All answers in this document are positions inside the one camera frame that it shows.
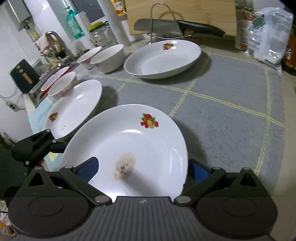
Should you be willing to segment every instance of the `black knife handle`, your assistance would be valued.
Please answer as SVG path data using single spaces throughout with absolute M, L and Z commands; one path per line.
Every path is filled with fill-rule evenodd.
M 225 35 L 225 32 L 222 29 L 219 29 L 215 26 L 205 24 L 205 23 L 195 23 L 195 22 L 189 22 L 184 20 L 177 20 L 180 29 L 184 33 L 185 29 L 189 29 L 193 32 L 199 33 L 199 34 L 211 34 L 218 37 L 223 37 Z

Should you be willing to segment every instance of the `glass jar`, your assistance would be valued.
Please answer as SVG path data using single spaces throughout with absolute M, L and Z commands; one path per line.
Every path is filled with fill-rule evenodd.
M 114 34 L 108 23 L 90 30 L 90 39 L 94 47 L 102 47 L 102 50 L 117 44 Z

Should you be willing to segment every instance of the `white bowl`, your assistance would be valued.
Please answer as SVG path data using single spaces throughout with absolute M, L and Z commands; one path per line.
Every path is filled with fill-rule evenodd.
M 123 67 L 143 79 L 163 79 L 185 71 L 200 55 L 200 47 L 193 42 L 165 40 L 135 51 Z
M 118 69 L 126 60 L 124 54 L 123 45 L 117 44 L 111 46 L 95 55 L 91 64 L 99 69 L 103 73 L 109 73 Z
M 102 49 L 101 46 L 96 47 L 88 52 L 86 52 L 84 55 L 82 55 L 78 60 L 77 63 L 82 64 L 84 68 L 86 69 L 92 69 L 94 65 L 90 63 L 92 57 L 94 57 L 100 50 Z
M 75 72 L 69 72 L 59 78 L 49 89 L 48 96 L 59 99 L 78 84 Z
M 71 139 L 60 167 L 75 167 L 93 156 L 99 171 L 89 184 L 113 201 L 117 196 L 174 200 L 182 193 L 188 168 L 185 140 L 176 123 L 156 108 L 122 105 L 99 113 Z M 126 173 L 120 173 L 122 165 Z
M 56 72 L 55 74 L 53 74 L 45 83 L 44 85 L 42 85 L 41 87 L 41 91 L 42 92 L 48 92 L 49 88 L 60 78 L 62 77 L 68 70 L 70 67 L 64 67 L 62 69 L 60 69 L 58 72 Z
M 67 139 L 94 116 L 102 95 L 98 80 L 76 85 L 51 109 L 43 129 L 50 129 L 55 139 Z

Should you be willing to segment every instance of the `power plug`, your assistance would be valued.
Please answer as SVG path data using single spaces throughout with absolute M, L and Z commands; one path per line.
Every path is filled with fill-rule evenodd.
M 10 101 L 10 100 L 6 100 L 6 101 L 5 101 L 5 104 L 6 104 L 10 109 L 12 109 L 12 110 L 15 111 L 15 112 L 17 112 L 17 111 L 20 110 L 19 107 L 18 107 L 15 103 L 13 103 L 12 101 Z

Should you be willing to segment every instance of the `window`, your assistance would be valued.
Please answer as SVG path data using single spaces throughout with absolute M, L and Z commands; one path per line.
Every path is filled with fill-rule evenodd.
M 104 16 L 97 0 L 72 0 L 73 6 L 79 12 L 85 12 L 92 23 Z

